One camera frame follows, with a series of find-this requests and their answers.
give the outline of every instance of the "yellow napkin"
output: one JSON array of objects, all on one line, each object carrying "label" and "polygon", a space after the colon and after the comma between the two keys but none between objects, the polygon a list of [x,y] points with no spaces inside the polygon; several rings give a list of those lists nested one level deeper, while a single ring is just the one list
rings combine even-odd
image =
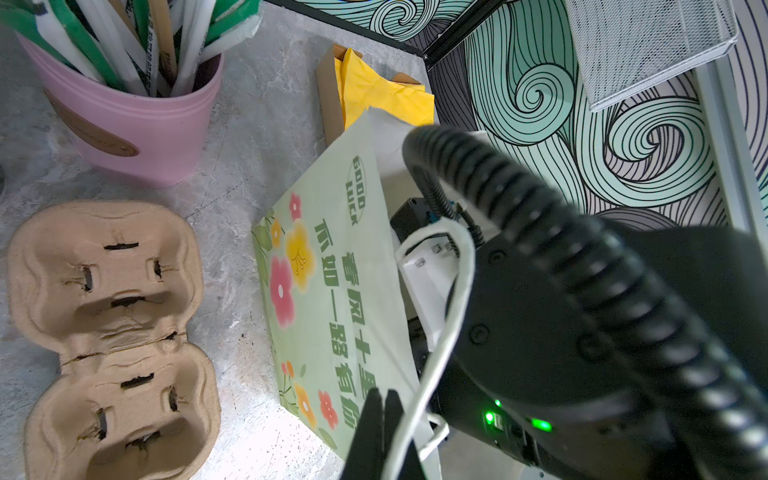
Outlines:
[{"label": "yellow napkin", "polygon": [[411,125],[435,123],[435,96],[424,85],[386,80],[348,49],[344,61],[336,59],[344,128],[355,123],[368,107],[381,108]]}]

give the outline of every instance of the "pink flower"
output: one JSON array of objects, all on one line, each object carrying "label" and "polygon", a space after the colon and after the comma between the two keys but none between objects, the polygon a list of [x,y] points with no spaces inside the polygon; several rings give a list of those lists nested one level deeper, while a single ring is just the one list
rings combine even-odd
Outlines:
[{"label": "pink flower", "polygon": [[281,329],[293,325],[293,298],[290,295],[293,277],[288,259],[280,261],[272,257],[272,273],[270,274],[270,297],[275,306],[277,323]]},{"label": "pink flower", "polygon": [[339,424],[339,416],[336,414],[336,410],[333,409],[331,395],[322,390],[318,390],[317,395],[320,397],[320,412],[323,414],[323,418],[328,422],[328,426],[333,430],[336,428],[336,425]]},{"label": "pink flower", "polygon": [[301,197],[294,192],[291,192],[288,208],[290,209],[290,217],[294,222],[296,219],[301,218]]}]

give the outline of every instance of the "black metal strip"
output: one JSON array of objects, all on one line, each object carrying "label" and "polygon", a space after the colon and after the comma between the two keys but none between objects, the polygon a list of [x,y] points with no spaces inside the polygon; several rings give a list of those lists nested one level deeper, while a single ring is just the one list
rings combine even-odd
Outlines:
[{"label": "black metal strip", "polygon": [[352,33],[362,35],[363,37],[370,38],[371,40],[377,41],[378,43],[383,43],[385,45],[389,45],[390,47],[399,48],[400,50],[407,51],[410,54],[418,55],[419,57],[424,55],[424,52],[419,48],[413,47],[406,43],[402,43],[401,41],[392,40],[389,37],[381,35],[380,33],[376,33],[372,30],[369,30],[368,28],[355,25],[352,22],[348,22],[347,20],[334,17],[330,13],[325,13],[322,10],[318,10],[317,8],[304,5],[303,3],[297,2],[296,0],[265,1],[280,7],[288,8],[289,10],[293,10],[294,12],[298,12],[302,15],[314,18],[315,20],[320,20],[322,23],[327,23],[328,25],[333,25],[334,27],[343,28],[344,30],[350,31]]},{"label": "black metal strip", "polygon": [[482,22],[508,0],[475,0],[467,11],[424,50],[427,71],[458,47]]}]

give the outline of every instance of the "brown leather label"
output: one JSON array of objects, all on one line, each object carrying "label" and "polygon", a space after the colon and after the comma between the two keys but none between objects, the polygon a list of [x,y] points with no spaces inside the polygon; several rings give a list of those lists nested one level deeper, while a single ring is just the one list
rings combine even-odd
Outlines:
[{"label": "brown leather label", "polygon": [[45,93],[45,96],[48,97],[48,101],[51,102],[51,106],[54,111],[56,111],[59,118],[85,143],[106,154],[116,155],[118,157],[135,157],[136,155],[139,155],[139,149],[131,144],[131,142],[116,137],[105,129],[97,127],[90,121],[85,120],[80,115],[74,113],[54,97],[47,88],[44,88],[43,92]]}]

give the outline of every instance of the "gray marble tabletop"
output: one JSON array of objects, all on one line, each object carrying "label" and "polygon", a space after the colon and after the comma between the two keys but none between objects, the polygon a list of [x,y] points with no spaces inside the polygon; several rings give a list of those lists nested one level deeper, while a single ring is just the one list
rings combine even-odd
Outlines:
[{"label": "gray marble tabletop", "polygon": [[77,199],[165,205],[194,228],[205,297],[190,341],[213,360],[221,432],[195,478],[335,478],[342,462],[280,408],[250,227],[323,152],[314,68],[333,41],[380,74],[427,83],[420,58],[262,3],[256,36],[227,53],[203,160],[173,187],[142,190],[93,171],[71,145],[13,34],[0,27],[0,478],[24,478],[23,428],[58,375],[58,357],[27,340],[8,317],[5,253],[35,211]]}]

